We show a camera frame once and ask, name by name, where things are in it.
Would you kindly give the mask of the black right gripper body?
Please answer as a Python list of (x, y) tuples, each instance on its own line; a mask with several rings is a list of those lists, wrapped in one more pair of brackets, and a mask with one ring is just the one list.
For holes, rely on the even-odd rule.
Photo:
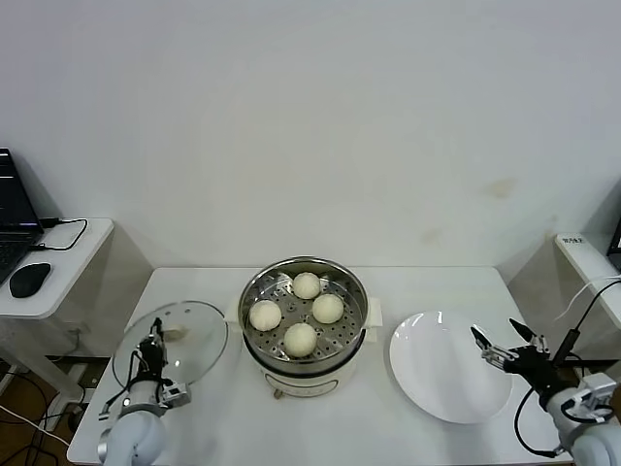
[(510, 350), (511, 358), (503, 363), (506, 373), (522, 377), (532, 388), (559, 388), (559, 378), (548, 352), (535, 347), (519, 347)]

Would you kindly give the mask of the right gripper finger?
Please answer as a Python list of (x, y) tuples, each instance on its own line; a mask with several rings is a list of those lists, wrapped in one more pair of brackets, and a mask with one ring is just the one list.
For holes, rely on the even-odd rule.
[(513, 318), (510, 318), (508, 321), (513, 329), (517, 332), (517, 334), (528, 345), (535, 347), (537, 352), (549, 353), (547, 340), (543, 335), (537, 334), (529, 326)]
[(509, 352), (494, 344), (474, 325), (471, 327), (476, 345), (481, 350), (481, 358), (493, 367), (504, 371), (509, 361)]

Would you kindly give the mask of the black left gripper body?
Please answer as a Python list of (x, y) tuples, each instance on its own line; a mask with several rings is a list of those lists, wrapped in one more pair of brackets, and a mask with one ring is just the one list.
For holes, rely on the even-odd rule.
[(162, 350), (155, 341), (155, 336), (149, 334), (138, 344), (139, 366), (138, 381), (159, 382), (162, 379), (164, 367), (168, 364), (166, 349)]

